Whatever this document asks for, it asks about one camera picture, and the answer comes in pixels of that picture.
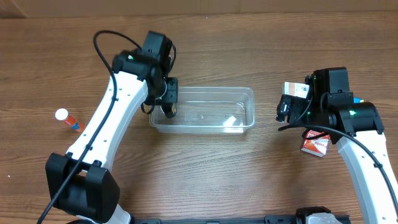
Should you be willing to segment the black bottle white cap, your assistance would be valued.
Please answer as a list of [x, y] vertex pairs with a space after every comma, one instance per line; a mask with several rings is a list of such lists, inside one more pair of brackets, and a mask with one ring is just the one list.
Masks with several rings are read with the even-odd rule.
[[177, 104], [176, 103], [164, 104], [162, 105], [162, 111], [164, 112], [164, 115], [167, 118], [172, 119], [177, 114]]

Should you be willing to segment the white orange plaster box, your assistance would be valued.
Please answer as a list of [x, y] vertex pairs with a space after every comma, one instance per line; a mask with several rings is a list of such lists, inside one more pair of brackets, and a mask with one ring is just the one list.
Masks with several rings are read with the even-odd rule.
[[285, 82], [282, 87], [283, 95], [290, 95], [306, 99], [310, 91], [310, 86], [304, 83]]

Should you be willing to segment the blue yellow VapoDrops box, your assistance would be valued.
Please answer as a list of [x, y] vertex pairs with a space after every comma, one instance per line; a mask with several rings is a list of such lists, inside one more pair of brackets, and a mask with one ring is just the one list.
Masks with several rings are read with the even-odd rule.
[[362, 98], [353, 98], [354, 99], [354, 103], [363, 103], [364, 100]]

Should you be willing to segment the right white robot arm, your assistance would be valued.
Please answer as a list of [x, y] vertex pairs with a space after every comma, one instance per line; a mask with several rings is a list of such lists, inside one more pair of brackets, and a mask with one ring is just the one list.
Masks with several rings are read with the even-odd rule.
[[351, 92], [283, 94], [276, 120], [288, 123], [283, 129], [328, 135], [349, 170], [364, 222], [397, 223], [397, 180], [384, 126], [372, 103], [356, 103]]

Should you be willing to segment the clear plastic container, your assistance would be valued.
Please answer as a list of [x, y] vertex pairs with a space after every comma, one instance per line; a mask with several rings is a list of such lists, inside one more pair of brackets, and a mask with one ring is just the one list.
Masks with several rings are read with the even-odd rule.
[[254, 91], [225, 86], [181, 87], [174, 118], [159, 106], [149, 116], [152, 127], [173, 134], [243, 134], [255, 120]]

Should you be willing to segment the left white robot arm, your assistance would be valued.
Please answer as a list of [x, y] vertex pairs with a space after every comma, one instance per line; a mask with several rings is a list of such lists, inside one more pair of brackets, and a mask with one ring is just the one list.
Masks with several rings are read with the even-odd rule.
[[108, 90], [80, 137], [64, 155], [53, 153], [45, 171], [52, 207], [77, 216], [77, 223], [134, 223], [119, 204], [121, 190], [111, 174], [126, 129], [144, 105], [176, 113], [178, 80], [170, 78], [176, 49], [123, 51], [115, 56]]

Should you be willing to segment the orange tube white cap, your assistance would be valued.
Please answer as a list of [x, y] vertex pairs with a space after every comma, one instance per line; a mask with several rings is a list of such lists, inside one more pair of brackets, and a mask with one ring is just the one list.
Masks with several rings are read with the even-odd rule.
[[74, 118], [65, 108], [58, 109], [55, 112], [55, 118], [59, 121], [63, 121], [76, 132], [82, 133], [84, 131], [84, 125]]

